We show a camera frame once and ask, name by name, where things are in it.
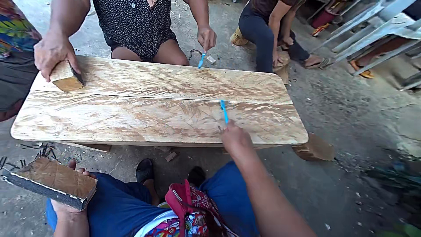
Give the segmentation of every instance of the person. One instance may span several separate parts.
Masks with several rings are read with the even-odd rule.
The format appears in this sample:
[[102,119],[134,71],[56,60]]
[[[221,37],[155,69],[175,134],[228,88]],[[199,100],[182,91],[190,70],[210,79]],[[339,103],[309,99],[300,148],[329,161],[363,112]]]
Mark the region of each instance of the person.
[[[414,3],[409,5],[405,10],[402,12],[405,13],[407,16],[412,18],[414,21],[418,21],[421,19],[421,0],[416,0]],[[380,45],[370,53],[356,59],[351,60],[349,63],[355,70],[359,70],[365,66],[368,66],[370,63],[373,62],[374,59],[380,57],[381,55],[393,51],[395,49],[398,49],[404,44],[407,44],[414,39],[406,39],[404,37],[396,36],[395,38],[391,39],[390,41],[385,42],[384,44]],[[374,78],[374,75],[370,70],[366,70],[362,73],[360,73],[362,77],[365,78]]]
[[38,69],[34,45],[41,35],[12,0],[0,1],[0,121],[20,110]]
[[305,0],[250,0],[244,7],[238,27],[243,37],[256,44],[256,70],[272,73],[282,63],[277,47],[287,50],[290,58],[305,68],[323,67],[329,59],[310,55],[295,39],[291,30],[298,8]]
[[[204,52],[215,46],[207,0],[184,0],[197,22],[197,40]],[[171,30],[170,0],[93,0],[99,25],[113,59],[189,65]],[[67,59],[80,73],[69,37],[77,32],[90,0],[53,0],[50,27],[35,45],[35,65],[47,82],[55,65]]]
[[[191,213],[186,217],[187,236],[315,237],[272,181],[253,149],[250,135],[229,120],[222,133],[222,142],[233,161],[204,182],[203,170],[198,172],[195,167],[188,180],[195,182],[191,175],[199,174],[195,175],[195,184],[213,200],[226,225],[210,225],[209,219],[203,222],[200,212]],[[75,161],[70,161],[70,167],[75,168],[75,165]],[[96,193],[83,211],[47,201],[47,220],[55,230],[55,237],[178,236],[179,220],[174,212],[155,206],[159,198],[149,159],[139,164],[137,182],[123,183],[108,174],[88,172],[83,168],[78,172],[97,178]],[[226,234],[211,234],[215,227],[221,226],[225,227]]]

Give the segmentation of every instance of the orange slipper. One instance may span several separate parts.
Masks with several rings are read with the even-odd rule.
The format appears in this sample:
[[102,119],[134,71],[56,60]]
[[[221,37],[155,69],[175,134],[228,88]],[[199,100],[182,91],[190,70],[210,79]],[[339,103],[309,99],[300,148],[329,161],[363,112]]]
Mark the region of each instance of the orange slipper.
[[[360,67],[360,66],[358,66],[357,65],[357,63],[355,62],[355,60],[351,60],[350,62],[349,62],[349,64],[356,70],[356,71],[358,71],[358,70],[360,70],[361,68],[363,68],[363,67]],[[371,71],[370,70],[365,70],[364,72],[362,72],[362,73],[360,73],[360,76],[362,76],[362,77],[364,77],[364,78],[368,78],[368,79],[373,79],[374,78],[374,75],[371,73]]]

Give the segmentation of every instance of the blue pants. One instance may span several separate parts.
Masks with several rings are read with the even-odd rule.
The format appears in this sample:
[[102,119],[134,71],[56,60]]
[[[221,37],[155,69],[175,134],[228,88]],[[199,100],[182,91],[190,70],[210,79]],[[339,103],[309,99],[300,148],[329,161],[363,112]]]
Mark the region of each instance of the blue pants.
[[[98,179],[96,193],[88,204],[91,237],[133,236],[166,208],[151,205],[149,190],[140,183],[124,183],[104,173]],[[222,167],[199,188],[212,198],[228,227],[241,237],[259,236],[244,179],[234,162]],[[47,200],[48,224],[56,229],[57,215]]]

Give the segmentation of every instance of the wooden table top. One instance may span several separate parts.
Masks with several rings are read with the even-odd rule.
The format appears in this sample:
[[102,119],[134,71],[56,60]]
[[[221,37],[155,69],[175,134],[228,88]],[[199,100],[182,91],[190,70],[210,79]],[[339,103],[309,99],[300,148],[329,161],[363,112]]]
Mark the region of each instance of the wooden table top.
[[275,74],[78,56],[86,86],[62,92],[37,75],[14,138],[93,144],[222,146],[228,117],[257,146],[308,136]]

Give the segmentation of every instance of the dark jeans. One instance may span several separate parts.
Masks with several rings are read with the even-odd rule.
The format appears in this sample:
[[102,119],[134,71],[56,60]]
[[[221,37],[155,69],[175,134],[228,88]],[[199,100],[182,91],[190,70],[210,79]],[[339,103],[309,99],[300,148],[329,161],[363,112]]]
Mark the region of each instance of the dark jeans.
[[[243,37],[254,43],[257,47],[256,70],[263,73],[272,73],[272,52],[273,52],[273,32],[268,26],[269,18],[260,15],[251,9],[251,4],[247,4],[243,9],[238,27]],[[289,46],[288,54],[291,59],[303,63],[310,57],[301,45],[295,40],[294,32],[290,32],[290,37],[294,44]],[[278,41],[282,40],[281,27],[279,28]]]
[[11,52],[0,59],[0,121],[19,112],[37,74],[34,52]]

